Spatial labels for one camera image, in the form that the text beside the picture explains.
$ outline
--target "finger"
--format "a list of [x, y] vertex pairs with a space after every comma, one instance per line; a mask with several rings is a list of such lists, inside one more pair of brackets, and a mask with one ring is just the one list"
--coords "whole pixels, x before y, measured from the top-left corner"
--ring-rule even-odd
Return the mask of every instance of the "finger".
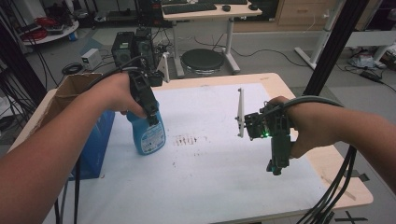
[[131, 111], [141, 119], [145, 119], [147, 116], [143, 107], [140, 106], [140, 104], [138, 104], [136, 101], [132, 101], [130, 103], [130, 105], [128, 106], [128, 111]]
[[304, 144], [304, 140], [301, 138], [297, 138], [297, 141], [293, 144], [291, 148], [291, 153], [290, 155], [293, 158], [300, 158], [302, 157], [307, 151], [309, 151], [311, 148], [309, 148], [306, 144]]
[[289, 99], [284, 96], [277, 96], [269, 101], [271, 104], [280, 104], [288, 101]]

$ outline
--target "white paper sheet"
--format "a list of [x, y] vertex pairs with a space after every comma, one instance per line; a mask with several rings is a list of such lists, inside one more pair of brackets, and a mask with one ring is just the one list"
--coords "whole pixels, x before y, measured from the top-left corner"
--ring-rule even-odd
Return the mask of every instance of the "white paper sheet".
[[167, 139], [148, 156], [137, 154], [131, 123], [118, 114], [102, 177], [81, 183], [79, 223], [213, 223], [311, 208], [326, 189], [305, 157], [273, 176], [270, 139], [237, 136], [241, 87], [247, 114], [269, 100], [261, 84], [155, 91]]

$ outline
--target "keyboard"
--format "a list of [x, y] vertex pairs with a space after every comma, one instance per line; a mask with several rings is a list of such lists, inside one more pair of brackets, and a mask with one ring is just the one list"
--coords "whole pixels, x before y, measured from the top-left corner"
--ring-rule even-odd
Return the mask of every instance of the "keyboard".
[[217, 8], [213, 3], [172, 5], [172, 6], [163, 6], [163, 14], [168, 15], [168, 14], [208, 11], [208, 10], [216, 10], [216, 9]]
[[213, 3], [225, 5], [247, 5], [248, 0], [198, 0], [197, 3]]
[[187, 0], [162, 0], [161, 5], [187, 4]]

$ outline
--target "hand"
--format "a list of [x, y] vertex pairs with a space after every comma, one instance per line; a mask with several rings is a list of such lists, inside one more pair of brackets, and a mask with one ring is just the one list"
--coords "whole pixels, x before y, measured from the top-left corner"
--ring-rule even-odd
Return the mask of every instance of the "hand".
[[[289, 99], [278, 96], [270, 101], [279, 104]], [[302, 103], [287, 109], [289, 118], [298, 131], [297, 141], [291, 149], [291, 156], [300, 158], [314, 147], [326, 147], [340, 140], [337, 135], [338, 110], [343, 108], [320, 103]]]
[[120, 111], [125, 114], [131, 111], [140, 118], [145, 118], [143, 108], [134, 100], [130, 92], [130, 80], [126, 73], [117, 73], [94, 85], [88, 93], [100, 97], [105, 109]]

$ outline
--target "power strip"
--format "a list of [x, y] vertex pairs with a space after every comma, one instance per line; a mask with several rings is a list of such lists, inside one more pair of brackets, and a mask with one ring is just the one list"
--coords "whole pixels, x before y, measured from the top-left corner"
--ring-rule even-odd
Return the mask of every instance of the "power strip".
[[369, 72], [363, 71], [359, 76], [367, 78], [369, 80], [372, 80], [373, 82], [377, 82], [377, 83], [381, 83], [382, 84], [382, 81], [380, 80], [380, 77], [378, 77], [378, 76], [376, 76], [374, 74], [371, 74]]

